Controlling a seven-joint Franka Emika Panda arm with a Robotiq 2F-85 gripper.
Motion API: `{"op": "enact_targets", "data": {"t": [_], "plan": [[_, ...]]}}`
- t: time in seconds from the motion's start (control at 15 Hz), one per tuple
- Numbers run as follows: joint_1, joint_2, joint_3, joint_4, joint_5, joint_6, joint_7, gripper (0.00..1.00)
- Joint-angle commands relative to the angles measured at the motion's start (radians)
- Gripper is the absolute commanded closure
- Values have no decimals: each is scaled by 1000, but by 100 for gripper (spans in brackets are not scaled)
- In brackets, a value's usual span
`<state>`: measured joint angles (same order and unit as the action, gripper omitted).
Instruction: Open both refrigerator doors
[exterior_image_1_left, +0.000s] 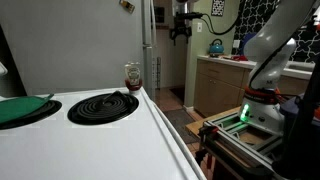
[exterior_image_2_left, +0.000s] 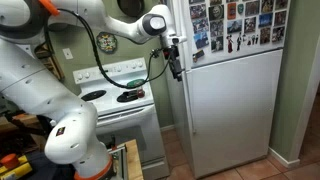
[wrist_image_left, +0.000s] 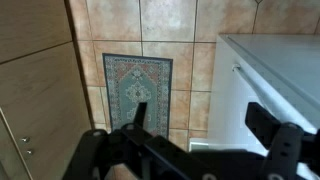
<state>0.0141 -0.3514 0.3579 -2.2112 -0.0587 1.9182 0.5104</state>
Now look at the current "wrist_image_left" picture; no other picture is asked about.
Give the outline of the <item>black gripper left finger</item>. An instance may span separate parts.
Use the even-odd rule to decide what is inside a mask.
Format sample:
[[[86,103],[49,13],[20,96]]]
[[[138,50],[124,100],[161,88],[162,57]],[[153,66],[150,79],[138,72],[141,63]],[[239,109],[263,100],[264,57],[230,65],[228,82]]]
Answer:
[[[143,129],[147,103],[139,103],[133,121],[107,133],[86,131],[78,143],[63,180],[105,180],[109,171],[124,165],[140,180],[186,180],[175,159],[184,154],[161,136]]]

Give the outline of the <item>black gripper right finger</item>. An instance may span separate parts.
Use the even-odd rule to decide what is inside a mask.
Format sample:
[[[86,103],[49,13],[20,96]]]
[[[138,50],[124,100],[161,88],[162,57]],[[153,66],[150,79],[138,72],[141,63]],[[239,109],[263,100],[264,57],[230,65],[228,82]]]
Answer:
[[[280,122],[256,102],[249,102],[245,124],[265,149],[259,176],[264,180],[300,180],[298,164],[305,163],[320,176],[319,133],[305,132],[299,125]]]

